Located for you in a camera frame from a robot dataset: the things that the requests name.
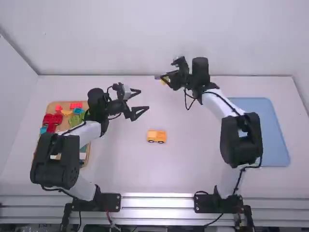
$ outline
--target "white table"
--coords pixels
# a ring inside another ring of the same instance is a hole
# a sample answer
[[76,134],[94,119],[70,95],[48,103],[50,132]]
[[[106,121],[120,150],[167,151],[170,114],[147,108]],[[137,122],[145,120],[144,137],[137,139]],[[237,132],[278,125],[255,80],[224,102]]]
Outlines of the white table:
[[[228,97],[266,97],[274,106],[288,148],[289,167],[264,167],[244,175],[240,194],[253,209],[257,226],[309,226],[309,118],[291,77],[216,76]],[[120,192],[116,223],[203,225],[217,214],[195,214],[193,193],[213,191],[223,166],[220,122],[197,102],[188,112],[183,91],[174,92],[153,76],[42,76],[0,176],[0,223],[60,223],[70,198],[44,192],[30,182],[29,170],[46,106],[53,101],[87,100],[91,88],[122,82],[142,94],[129,106],[149,105],[137,121],[111,121],[93,141],[81,174],[104,192]],[[148,129],[166,130],[164,145],[146,142]],[[83,224],[107,224],[105,213],[82,213]],[[79,223],[72,213],[71,223]],[[233,225],[224,215],[215,225]]]

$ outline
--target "wooden puzzle board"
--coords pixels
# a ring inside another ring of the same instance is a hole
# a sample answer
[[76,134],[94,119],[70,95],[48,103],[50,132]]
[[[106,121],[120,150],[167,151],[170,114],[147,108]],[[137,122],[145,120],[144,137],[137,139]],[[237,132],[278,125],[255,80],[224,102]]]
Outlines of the wooden puzzle board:
[[[56,113],[56,111],[55,111],[56,105],[61,105],[63,110],[70,110],[70,104],[71,103],[77,103],[77,102],[83,103],[83,107],[82,107],[83,110],[86,111],[89,108],[87,101],[57,101],[57,102],[54,101],[54,102],[51,102],[50,104],[48,104],[48,106],[46,108],[46,113],[47,114],[55,114]],[[66,130],[70,129],[71,126],[68,122],[69,118],[70,118],[70,116],[63,116],[62,123],[56,127],[56,131],[66,131]],[[88,164],[88,159],[89,159],[89,155],[90,155],[90,144],[91,143],[87,144],[86,159],[84,160],[84,164],[82,165],[82,168],[87,166],[87,164]]]

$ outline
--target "black cable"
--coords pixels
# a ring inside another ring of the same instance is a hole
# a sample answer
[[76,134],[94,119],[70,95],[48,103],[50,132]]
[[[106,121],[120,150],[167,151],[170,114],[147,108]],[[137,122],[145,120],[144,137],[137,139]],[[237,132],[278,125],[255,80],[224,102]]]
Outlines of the black cable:
[[204,193],[205,195],[209,195],[207,192],[205,192],[205,191],[197,191],[195,194],[194,194],[194,196],[195,195],[197,195],[198,193]]
[[112,86],[109,86],[109,87],[107,88],[107,90],[106,90],[107,93],[108,93],[108,90],[109,90],[110,88],[112,88]]
[[119,113],[117,116],[115,116],[115,117],[111,117],[111,118],[107,118],[108,120],[113,120],[113,119],[115,119],[115,118],[118,118],[119,116],[121,115],[121,113]]
[[231,106],[231,104],[229,104],[223,97],[221,97],[220,94],[217,94],[217,93],[214,93],[214,92],[210,92],[210,91],[204,91],[203,93],[211,93],[211,94],[217,96],[217,97],[220,98],[222,101],[224,101],[224,103],[227,104],[228,107],[230,107],[231,110],[232,110],[235,114],[237,114],[238,116],[240,116],[240,113],[238,113],[237,110],[236,110],[233,106]]
[[219,217],[217,217],[214,221],[212,221],[212,222],[207,223],[206,225],[204,225],[204,228],[206,228],[206,227],[212,225],[213,223],[215,223],[216,221],[218,221],[218,220],[223,216],[223,214],[224,214],[224,213],[221,213],[221,214],[219,215]]
[[45,191],[49,191],[49,192],[52,192],[52,191],[58,191],[58,192],[63,192],[64,194],[68,195],[69,197],[72,197],[72,198],[76,198],[74,197],[73,195],[69,194],[68,192],[66,192],[65,190],[61,189],[61,188],[45,188],[43,185],[41,185],[41,188]]
[[76,232],[79,231],[79,229],[81,228],[81,226],[82,226],[82,215],[81,215],[81,211],[79,211],[79,226],[77,227]]
[[237,179],[235,188],[234,188],[234,190],[233,190],[233,195],[234,195],[234,194],[236,193],[236,191],[238,190],[238,186],[239,186],[239,184],[240,184],[242,174],[243,174],[247,169],[249,169],[249,168],[255,169],[255,168],[259,168],[259,167],[261,167],[261,166],[262,166],[262,156],[260,157],[260,162],[259,162],[258,165],[256,165],[256,166],[247,166],[247,167],[244,167],[244,168],[242,168],[242,169],[240,170],[239,177],[238,177],[238,179]]
[[[185,105],[185,108],[186,108],[187,110],[190,110],[191,107],[192,107],[192,105],[193,105],[193,103],[195,102],[196,98],[194,98],[194,97],[190,96],[189,94],[187,94],[186,88],[184,88],[183,91],[184,91],[184,105]],[[190,104],[189,107],[187,106],[187,96],[193,99],[193,101],[191,102],[191,104]]]

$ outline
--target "wire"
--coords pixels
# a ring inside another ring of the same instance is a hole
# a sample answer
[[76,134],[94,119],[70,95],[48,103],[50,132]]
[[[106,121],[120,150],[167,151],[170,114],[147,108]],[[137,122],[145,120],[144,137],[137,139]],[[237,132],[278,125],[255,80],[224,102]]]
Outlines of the wire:
[[121,232],[121,228],[117,226],[116,224],[114,224],[114,222],[112,221],[110,217],[110,212],[108,210],[106,210],[106,217],[107,217],[108,222],[110,223],[111,228],[116,228],[116,230]]
[[219,215],[219,217],[217,217],[214,221],[212,221],[212,222],[207,223],[206,225],[204,225],[204,228],[206,228],[206,227],[212,225],[213,223],[217,222],[217,221],[223,216],[223,214],[224,214],[224,213],[221,213],[221,214]]
[[217,97],[220,98],[222,101],[224,101],[224,103],[227,104],[228,107],[230,107],[231,110],[232,110],[235,114],[237,114],[238,116],[240,116],[240,113],[238,113],[237,110],[236,110],[233,106],[231,106],[231,104],[229,104],[229,103],[228,103],[223,97],[221,97],[219,94],[214,93],[214,92],[210,92],[210,91],[204,91],[203,93],[211,93],[211,94],[217,96]]
[[79,211],[79,226],[77,227],[76,231],[79,231],[81,226],[82,226],[82,215],[81,215],[81,211]]
[[242,177],[242,174],[247,170],[247,169],[250,169],[250,168],[253,168],[253,169],[256,169],[256,168],[259,168],[262,166],[262,156],[260,157],[260,162],[258,165],[256,166],[247,166],[247,167],[244,167],[240,170],[240,173],[239,173],[239,177],[237,179],[237,182],[236,182],[236,185],[234,187],[234,190],[233,190],[233,195],[236,194],[236,191],[238,190],[238,186],[240,184],[240,181],[241,181],[241,177]]
[[[185,108],[187,110],[190,110],[192,105],[193,105],[193,103],[195,102],[196,98],[194,98],[194,97],[190,96],[189,94],[187,94],[187,89],[186,88],[184,88],[183,91],[184,91],[184,105],[185,105]],[[191,102],[189,107],[187,106],[187,96],[193,99],[193,101]]]
[[198,193],[204,193],[205,195],[209,195],[207,192],[205,192],[205,191],[197,191],[195,194],[194,194],[194,196],[195,195],[197,195]]
[[113,119],[115,119],[115,118],[118,118],[119,116],[121,115],[121,113],[119,113],[117,116],[115,116],[115,117],[111,117],[111,118],[107,118],[108,120],[113,120]]
[[112,86],[109,86],[109,87],[107,88],[107,90],[106,90],[107,93],[108,93],[108,90],[109,90],[110,88],[112,88]]
[[45,191],[49,191],[49,192],[52,192],[52,191],[58,191],[58,192],[63,192],[64,194],[67,194],[69,197],[72,197],[72,198],[76,198],[74,197],[73,195],[69,194],[68,192],[66,192],[65,190],[61,189],[61,188],[45,188],[43,185],[41,185],[41,188]]

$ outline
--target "toy car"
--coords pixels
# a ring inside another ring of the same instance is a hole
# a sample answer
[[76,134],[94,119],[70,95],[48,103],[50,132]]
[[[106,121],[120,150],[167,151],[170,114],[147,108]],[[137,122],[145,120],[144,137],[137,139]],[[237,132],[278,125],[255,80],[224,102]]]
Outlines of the toy car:
[[149,143],[158,142],[160,144],[166,143],[166,132],[163,130],[148,130],[147,141]]

